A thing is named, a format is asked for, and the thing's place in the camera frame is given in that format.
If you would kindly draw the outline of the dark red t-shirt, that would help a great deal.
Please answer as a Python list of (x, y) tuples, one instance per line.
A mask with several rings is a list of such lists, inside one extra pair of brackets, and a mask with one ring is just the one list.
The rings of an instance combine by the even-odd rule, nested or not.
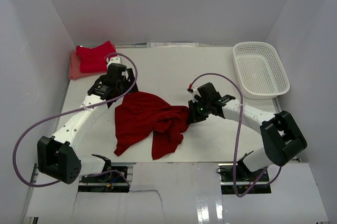
[(172, 106), (154, 94), (141, 91), (128, 94), (115, 108), (117, 144), (114, 153), (120, 156), (153, 134), (152, 159), (172, 154), (189, 128), (188, 116), (188, 107)]

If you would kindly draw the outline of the white perforated plastic basket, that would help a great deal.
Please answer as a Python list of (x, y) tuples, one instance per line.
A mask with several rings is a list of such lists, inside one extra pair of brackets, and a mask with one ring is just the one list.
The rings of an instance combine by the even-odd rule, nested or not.
[(242, 42), (233, 47), (234, 67), (243, 95), (273, 99), (290, 90), (290, 82), (276, 49), (265, 42)]

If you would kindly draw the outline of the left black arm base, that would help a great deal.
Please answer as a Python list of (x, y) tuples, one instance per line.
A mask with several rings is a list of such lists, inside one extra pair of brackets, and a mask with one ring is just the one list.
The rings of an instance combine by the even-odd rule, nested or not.
[(129, 185), (118, 172), (97, 177), (81, 177), (78, 192), (128, 193)]

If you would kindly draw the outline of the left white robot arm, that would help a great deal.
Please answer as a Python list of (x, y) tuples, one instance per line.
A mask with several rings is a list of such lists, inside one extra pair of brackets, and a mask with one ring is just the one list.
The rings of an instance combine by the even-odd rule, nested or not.
[(136, 90), (131, 68), (112, 63), (107, 73), (100, 76), (88, 90), (80, 108), (50, 137), (43, 136), (37, 143), (39, 172), (66, 184), (79, 176), (100, 174), (109, 159), (98, 154), (81, 157), (80, 144), (96, 121), (123, 94)]

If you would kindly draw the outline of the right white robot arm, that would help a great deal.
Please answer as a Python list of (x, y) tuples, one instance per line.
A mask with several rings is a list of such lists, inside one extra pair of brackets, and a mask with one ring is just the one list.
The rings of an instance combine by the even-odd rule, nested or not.
[(205, 121), (209, 115), (242, 123), (260, 134), (263, 146), (250, 151), (237, 161), (235, 168), (242, 176), (270, 165), (283, 167), (307, 148), (308, 143), (293, 116), (287, 111), (274, 114), (252, 106), (243, 106), (234, 96), (221, 96), (212, 83), (190, 87), (189, 124)]

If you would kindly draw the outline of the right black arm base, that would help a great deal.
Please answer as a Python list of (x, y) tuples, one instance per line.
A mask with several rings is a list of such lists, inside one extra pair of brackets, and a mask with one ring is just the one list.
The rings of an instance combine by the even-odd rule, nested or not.
[[(239, 194), (243, 194), (249, 186), (256, 180), (256, 178), (260, 175), (263, 169), (255, 171), (251, 175), (245, 175), (240, 172), (239, 169), (236, 169), (236, 184), (237, 191)], [(216, 173), (220, 175), (221, 181), (221, 192), (222, 195), (235, 195), (234, 186), (233, 186), (233, 173), (232, 173), (232, 165), (221, 165), (216, 170)], [(256, 183), (254, 188), (250, 190), (249, 194), (270, 194), (271, 186), (267, 184), (270, 181), (269, 174), (267, 171), (264, 172), (261, 179)]]

